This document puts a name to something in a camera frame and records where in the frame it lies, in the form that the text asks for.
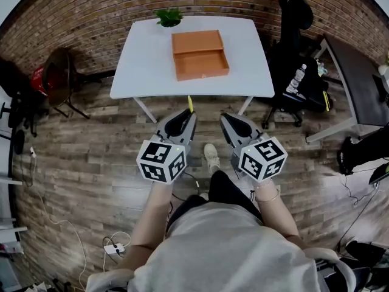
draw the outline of white cable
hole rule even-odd
[[[107,243],[106,243],[105,245],[107,246],[108,243],[109,243],[110,241],[112,241],[112,238],[115,237],[117,234],[125,234],[125,235],[127,235],[128,238],[129,238],[129,242],[128,242],[125,246],[123,246],[123,248],[125,248],[126,246],[128,246],[128,245],[131,243],[131,236],[130,236],[129,234],[127,234],[126,232],[123,232],[123,231],[117,231],[117,232],[115,232],[115,234],[113,234],[113,235],[111,236],[111,238],[109,238],[109,240],[107,241]],[[105,248],[103,248],[103,250],[104,250],[103,273],[105,273],[105,261],[106,261],[107,252],[105,251]]]
[[[34,169],[33,169],[33,173],[32,173],[32,182],[31,182],[32,185],[31,185],[31,187],[33,187],[34,178],[35,178],[36,160],[37,160],[37,159],[36,159],[36,157],[35,157]],[[49,222],[51,222],[51,223],[54,224],[54,225],[58,225],[58,224],[61,224],[61,223],[69,223],[69,224],[73,227],[73,230],[74,230],[74,232],[75,232],[75,234],[76,234],[76,236],[77,236],[77,238],[78,238],[78,241],[79,241],[80,244],[81,244],[81,247],[82,247],[82,250],[83,250],[83,255],[84,255],[84,269],[82,270],[82,272],[80,273],[80,275],[79,275],[79,277],[78,277],[78,283],[80,284],[80,286],[82,287],[82,289],[77,288],[77,287],[74,287],[74,289],[78,289],[78,290],[81,290],[81,291],[85,291],[85,287],[84,287],[83,284],[81,283],[81,276],[82,276],[83,273],[85,272],[86,266],[87,266],[86,254],[85,254],[84,244],[83,244],[83,242],[81,241],[81,238],[80,238],[80,236],[79,236],[79,234],[78,234],[78,232],[77,232],[75,226],[73,225],[72,222],[67,221],[67,220],[61,220],[61,221],[58,221],[58,222],[52,221],[52,220],[50,219],[50,217],[49,217],[49,214],[47,213],[46,206],[44,205],[43,199],[42,199],[42,197],[41,197],[39,191],[38,191],[36,188],[34,188],[34,191],[35,191],[35,193],[39,196],[39,199],[40,199],[41,202],[42,202],[42,207],[43,207],[44,213],[46,214],[46,218],[48,219]]]

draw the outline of green plant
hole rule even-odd
[[[178,25],[183,18],[180,10],[175,9],[166,9],[155,11],[155,15],[160,19],[157,24],[161,24],[164,27],[173,27]]]

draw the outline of power strip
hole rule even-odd
[[[104,250],[107,254],[117,254],[124,252],[124,246],[121,243],[115,243],[114,245],[104,246]]]

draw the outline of wooden floor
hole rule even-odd
[[[111,79],[104,83],[86,85],[74,95],[74,104],[91,115],[90,120],[66,109],[67,119],[50,110],[37,126],[38,137],[27,133],[24,154],[15,156],[13,172],[21,179],[21,165],[26,180],[29,176],[29,148],[38,155],[33,187],[15,187],[18,222],[28,232],[21,234],[24,256],[17,256],[15,265],[24,284],[50,281],[54,277],[70,280],[78,287],[78,275],[83,269],[83,255],[71,226],[53,225],[46,218],[35,190],[43,196],[52,220],[73,222],[84,243],[88,259],[82,276],[102,271],[104,236],[116,231],[131,233],[148,196],[150,182],[143,180],[136,167],[136,156],[144,139],[149,139],[156,125],[151,123],[132,99],[113,100],[109,97]],[[342,185],[345,176],[337,170],[336,151],[346,134],[339,133],[324,141],[307,144],[306,133],[318,131],[349,116],[344,90],[331,85],[329,94],[335,98],[335,109],[330,113],[303,115],[301,128],[295,128],[291,117],[277,113],[270,124],[269,134],[283,144],[289,158],[282,174],[275,178],[281,195],[292,212],[301,236],[313,245],[334,248],[339,238],[370,199],[365,197],[354,206]],[[189,155],[188,173],[196,176],[201,190],[209,183],[207,166],[202,157],[206,143],[215,144],[222,168],[236,180],[229,164],[231,148],[226,144],[219,127],[222,112],[237,113],[242,97],[192,97],[198,124]],[[145,104],[158,118],[187,107],[185,97],[144,98]],[[269,111],[265,103],[254,100],[245,115],[259,126]],[[359,167],[371,169],[382,162]],[[372,171],[355,173],[347,185],[355,196],[372,191],[368,179]],[[247,183],[239,183],[248,192]],[[178,180],[175,194],[184,198],[195,193],[195,182],[190,178]],[[389,243],[389,182],[384,181],[363,215],[346,238],[358,235],[361,240]],[[126,243],[126,237],[117,237]],[[108,269],[114,265],[107,261]]]

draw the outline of brick wall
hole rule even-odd
[[[388,18],[371,0],[307,0],[313,38],[335,35],[381,63],[389,49]],[[131,24],[153,10],[254,20],[264,47],[280,36],[278,0],[23,0],[0,27],[0,55],[30,74],[59,46],[72,49],[80,72],[115,68]]]

